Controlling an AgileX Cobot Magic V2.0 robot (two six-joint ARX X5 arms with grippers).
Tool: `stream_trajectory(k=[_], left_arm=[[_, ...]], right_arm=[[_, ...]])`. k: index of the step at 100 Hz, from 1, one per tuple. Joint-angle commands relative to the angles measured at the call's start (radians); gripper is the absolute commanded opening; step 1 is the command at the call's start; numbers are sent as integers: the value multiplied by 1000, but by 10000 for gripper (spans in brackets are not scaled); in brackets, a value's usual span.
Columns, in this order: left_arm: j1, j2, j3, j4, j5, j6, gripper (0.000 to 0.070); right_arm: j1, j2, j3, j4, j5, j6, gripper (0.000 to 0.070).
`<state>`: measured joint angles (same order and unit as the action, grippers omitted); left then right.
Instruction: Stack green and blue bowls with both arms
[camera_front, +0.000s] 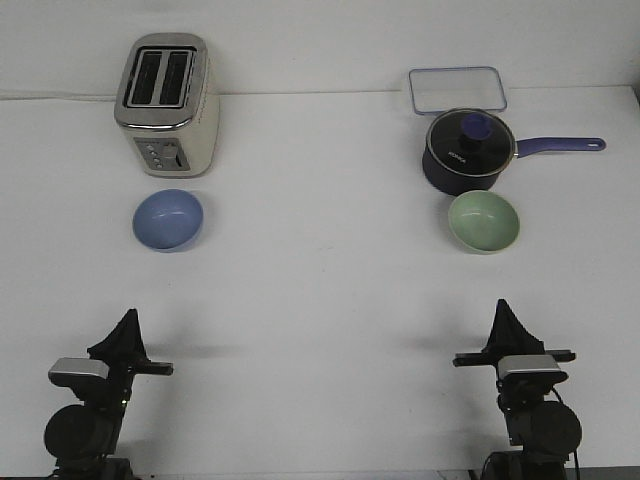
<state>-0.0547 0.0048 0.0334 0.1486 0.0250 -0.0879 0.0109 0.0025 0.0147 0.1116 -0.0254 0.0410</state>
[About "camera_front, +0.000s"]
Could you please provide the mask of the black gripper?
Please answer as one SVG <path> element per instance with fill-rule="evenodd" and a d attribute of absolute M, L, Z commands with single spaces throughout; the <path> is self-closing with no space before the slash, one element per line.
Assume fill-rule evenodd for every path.
<path fill-rule="evenodd" d="M 102 341 L 89 347 L 87 353 L 90 358 L 120 358 L 108 374 L 110 395 L 117 400 L 131 398 L 137 375 L 171 376 L 174 372 L 171 362 L 148 359 L 135 308 L 129 309 L 115 328 Z"/>
<path fill-rule="evenodd" d="M 507 345 L 511 353 L 498 354 Z M 551 356 L 556 362 L 568 363 L 575 360 L 575 353 L 570 349 L 546 350 L 544 342 L 529 333 L 518 320 L 511 307 L 504 299 L 499 299 L 492 328 L 485 346 L 486 352 L 456 353 L 452 364 L 454 367 L 493 366 L 500 360 L 514 354 Z"/>

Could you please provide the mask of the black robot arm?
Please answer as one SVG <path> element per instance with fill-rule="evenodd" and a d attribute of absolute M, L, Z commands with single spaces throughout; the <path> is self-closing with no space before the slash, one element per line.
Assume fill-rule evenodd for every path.
<path fill-rule="evenodd" d="M 565 479 L 566 462 L 577 455 L 582 426 L 556 386 L 569 378 L 560 368 L 576 354 L 548 350 L 529 333 L 504 299 L 497 301 L 488 340 L 478 353 L 457 353 L 456 367 L 491 366 L 497 406 L 508 433 L 509 451 L 494 451 L 473 479 Z"/>
<path fill-rule="evenodd" d="M 45 427 L 45 448 L 56 459 L 50 477 L 135 479 L 130 460 L 114 456 L 133 382 L 138 375 L 170 376 L 173 364 L 148 358 L 135 308 L 87 354 L 61 357 L 48 371 L 50 383 L 79 400 L 58 410 Z"/>

